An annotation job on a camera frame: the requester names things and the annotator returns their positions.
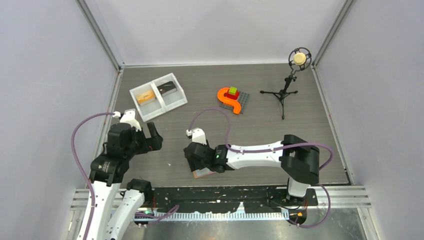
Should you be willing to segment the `pink leather card holder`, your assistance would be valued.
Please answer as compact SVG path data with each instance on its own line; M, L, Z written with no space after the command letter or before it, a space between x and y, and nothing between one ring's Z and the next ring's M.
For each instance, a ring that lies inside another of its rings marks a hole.
M214 174L215 172L211 171L210 169L205 167L205 168L202 168L202 169L194 170L192 173L193 173L194 178L198 179L198 178L210 175L210 174Z

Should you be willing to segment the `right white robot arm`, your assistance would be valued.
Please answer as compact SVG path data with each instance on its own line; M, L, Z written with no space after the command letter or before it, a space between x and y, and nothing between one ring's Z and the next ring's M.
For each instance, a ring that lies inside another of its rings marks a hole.
M197 176L248 167L281 168L289 176L285 198L291 205L299 205L307 188L319 183L320 150L292 134L286 134L282 141L253 146L221 144L211 148L207 141L192 141L183 151Z

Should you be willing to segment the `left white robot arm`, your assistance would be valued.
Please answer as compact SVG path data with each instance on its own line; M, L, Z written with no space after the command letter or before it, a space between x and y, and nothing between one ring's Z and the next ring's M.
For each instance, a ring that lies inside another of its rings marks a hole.
M148 122L150 137L131 123L113 124L103 144L102 153L90 165L91 191L84 218L77 235L79 240L120 240L140 207L148 207L154 199L152 185L147 180L132 179L122 202L112 212L130 160L141 154L158 151L163 138L153 122Z

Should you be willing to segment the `orange card box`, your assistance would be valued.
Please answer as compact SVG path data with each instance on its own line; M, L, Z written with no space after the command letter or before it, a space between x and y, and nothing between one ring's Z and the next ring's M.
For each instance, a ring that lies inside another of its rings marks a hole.
M135 100L138 105L144 106L154 102L156 100L156 94L152 89L150 89L148 91L138 94L135 97Z

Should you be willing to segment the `black card box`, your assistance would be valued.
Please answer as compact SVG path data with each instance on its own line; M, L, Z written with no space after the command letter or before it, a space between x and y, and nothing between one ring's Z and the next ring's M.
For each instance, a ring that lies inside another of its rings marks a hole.
M177 91L177 86L173 81L167 81L157 86L157 89L162 97L172 94Z

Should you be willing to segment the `white two-compartment tray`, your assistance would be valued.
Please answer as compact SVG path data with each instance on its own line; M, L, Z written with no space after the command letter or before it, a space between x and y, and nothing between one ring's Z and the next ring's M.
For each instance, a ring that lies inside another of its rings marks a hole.
M168 81L173 81L175 83L177 91L162 97L157 86ZM156 100L146 105L138 105L136 96L148 90L154 91ZM141 119L145 123L188 103L185 91L173 73L169 73L148 83L134 87L129 90L129 93Z

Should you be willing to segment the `orange S-shaped toy track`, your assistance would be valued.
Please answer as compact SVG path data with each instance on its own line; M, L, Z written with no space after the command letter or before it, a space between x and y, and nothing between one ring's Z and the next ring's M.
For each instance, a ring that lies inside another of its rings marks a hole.
M229 87L221 88L217 92L217 98L221 103L233 107L232 112L236 115L239 115L241 113L242 106L236 99L232 99L226 96L229 90Z

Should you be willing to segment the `red toy brick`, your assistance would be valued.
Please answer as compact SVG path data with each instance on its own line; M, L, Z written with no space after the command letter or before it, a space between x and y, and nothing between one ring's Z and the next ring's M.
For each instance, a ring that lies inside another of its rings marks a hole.
M234 89L233 90L229 89L225 94L227 98L231 100L235 100L235 101L239 98L239 95L240 95L240 92Z

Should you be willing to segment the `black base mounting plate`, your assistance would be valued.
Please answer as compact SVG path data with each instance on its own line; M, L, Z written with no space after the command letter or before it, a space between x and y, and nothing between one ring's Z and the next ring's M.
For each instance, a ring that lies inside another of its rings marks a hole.
M203 186L158 187L151 202L143 205L166 213L178 205L178 213L234 213L244 207L247 213L276 213L318 205L316 191L309 188L303 198L289 197L283 186Z

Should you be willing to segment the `grey toy baseplate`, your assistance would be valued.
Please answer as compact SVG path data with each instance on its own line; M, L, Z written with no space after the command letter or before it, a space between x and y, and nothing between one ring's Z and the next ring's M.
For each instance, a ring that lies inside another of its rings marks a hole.
M224 108L224 109L227 109L227 110L231 110L234 114L243 114L244 113L244 111L246 110L246 108L247 108L247 103L248 103L248 101L249 101L249 98L250 98L250 94L249 93L246 93L246 92L241 92L240 94L239 94L239 96L238 96L238 98L237 98L237 102L240 104L240 111L239 111L239 113L236 113L235 112L235 107L232 105L232 104L227 104L227 103L225 103L223 100L231 100L230 98L226 98L225 96L224 96L224 93L223 92L219 92L218 94L217 94L217 97L218 97L218 100L220 101L220 103L219 103L219 107L221 107L221 108Z

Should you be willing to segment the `green toy brick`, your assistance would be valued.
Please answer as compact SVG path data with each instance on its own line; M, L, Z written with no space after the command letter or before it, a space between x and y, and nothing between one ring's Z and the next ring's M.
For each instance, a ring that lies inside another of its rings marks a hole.
M227 94L230 96L236 96L238 94L238 90L236 87L230 87L227 91Z

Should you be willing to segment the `black tripod mic stand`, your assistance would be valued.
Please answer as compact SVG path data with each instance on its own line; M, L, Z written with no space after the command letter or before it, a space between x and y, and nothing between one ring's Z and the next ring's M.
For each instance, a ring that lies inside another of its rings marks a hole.
M273 96L275 96L280 105L281 105L281 119L284 120L285 119L285 98L288 97L289 95L292 94L297 94L299 91L295 90L295 91L288 91L288 88L290 86L290 84L292 82L295 82L297 79L296 77L296 71L292 70L289 74L289 76L284 78L284 88L281 89L279 92L274 92L274 91L264 91L264 90L260 90L259 93L260 94L271 94Z

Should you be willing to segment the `microphone with shock mount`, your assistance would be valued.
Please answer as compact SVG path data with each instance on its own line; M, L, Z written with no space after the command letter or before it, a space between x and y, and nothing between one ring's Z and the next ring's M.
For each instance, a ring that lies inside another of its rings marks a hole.
M312 63L312 54L306 47L298 47L291 51L288 57L288 65L291 73L304 71Z

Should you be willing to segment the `aluminium frame rail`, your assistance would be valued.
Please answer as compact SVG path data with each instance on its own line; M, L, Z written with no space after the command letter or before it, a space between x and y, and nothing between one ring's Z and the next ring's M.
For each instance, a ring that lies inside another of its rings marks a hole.
M371 202L366 195L365 190L358 186L329 186L327 191L329 197L323 189L314 188L315 193L312 199L317 200L317 205L313 205L311 201L308 202L308 211L315 209L325 210L330 207L330 210L336 209L370 209L372 208ZM248 204L241 202L238 207L231 207L230 210L223 213L213 213L207 211L200 213L198 211L182 212L181 208L178 212L166 217L165 221L262 221L262 220L288 220L293 217L296 209L293 207L290 210L284 209L280 206L276 210L266 210L264 206L251 207L247 209Z

